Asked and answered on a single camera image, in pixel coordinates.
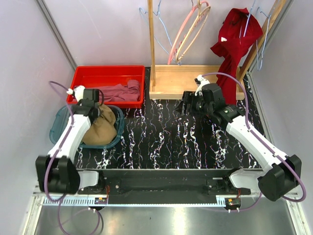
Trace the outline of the light blue wire hanger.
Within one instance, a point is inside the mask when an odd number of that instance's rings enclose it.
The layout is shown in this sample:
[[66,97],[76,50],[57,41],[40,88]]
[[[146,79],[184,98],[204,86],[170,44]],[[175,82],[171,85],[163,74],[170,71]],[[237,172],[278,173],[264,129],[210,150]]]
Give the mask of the light blue wire hanger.
[[251,17],[251,13],[252,13],[252,10],[255,6],[255,3],[256,3],[256,0],[253,1],[253,4],[250,8],[250,11],[249,11],[249,14],[248,14],[248,17],[247,17],[247,21],[246,21],[246,25],[245,25],[245,29],[244,29],[244,34],[243,34],[243,37],[246,36],[246,32],[247,32],[247,27],[248,27],[248,23],[249,23],[249,20],[250,20],[250,17]]

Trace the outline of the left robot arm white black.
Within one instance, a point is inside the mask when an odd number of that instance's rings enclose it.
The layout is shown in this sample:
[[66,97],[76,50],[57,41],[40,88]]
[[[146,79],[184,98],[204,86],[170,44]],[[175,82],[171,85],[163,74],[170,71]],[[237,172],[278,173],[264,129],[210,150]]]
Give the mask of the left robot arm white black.
[[48,154],[38,156],[35,161],[39,188],[46,194],[75,194],[86,187],[100,194],[106,187],[98,172],[78,171],[73,164],[85,133],[99,117],[99,105],[103,104],[99,96],[102,92],[79,86],[73,93],[77,103],[67,106],[70,116],[63,133]]

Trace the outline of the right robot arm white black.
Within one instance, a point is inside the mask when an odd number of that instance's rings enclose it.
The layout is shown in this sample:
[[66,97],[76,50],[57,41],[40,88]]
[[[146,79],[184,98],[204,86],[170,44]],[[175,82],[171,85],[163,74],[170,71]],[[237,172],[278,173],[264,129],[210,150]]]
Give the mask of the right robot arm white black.
[[217,84],[205,84],[196,92],[184,91],[176,110],[182,115],[208,116],[236,138],[261,166],[261,171],[232,171],[222,181],[224,192],[233,194],[239,188],[260,190],[270,201],[277,201],[300,184],[300,158],[276,148],[246,120],[243,111],[227,105]]

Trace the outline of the tan brown garment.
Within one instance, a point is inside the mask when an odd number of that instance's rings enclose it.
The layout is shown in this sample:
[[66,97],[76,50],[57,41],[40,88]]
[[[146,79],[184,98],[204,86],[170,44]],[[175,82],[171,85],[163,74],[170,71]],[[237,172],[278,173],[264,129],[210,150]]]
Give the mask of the tan brown garment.
[[107,145],[116,137],[117,131],[114,127],[116,117],[107,105],[99,107],[100,116],[85,133],[82,142],[86,145]]

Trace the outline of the red pleated skirt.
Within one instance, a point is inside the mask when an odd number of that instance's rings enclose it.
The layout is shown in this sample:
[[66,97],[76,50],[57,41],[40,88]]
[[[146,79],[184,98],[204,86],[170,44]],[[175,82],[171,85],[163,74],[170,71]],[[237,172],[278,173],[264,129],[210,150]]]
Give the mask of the red pleated skirt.
[[249,48],[262,35],[262,28],[254,16],[248,23],[246,36],[243,37],[249,11],[247,8],[233,8],[229,11],[218,34],[218,41],[211,50],[223,57],[219,72],[236,77],[238,64]]

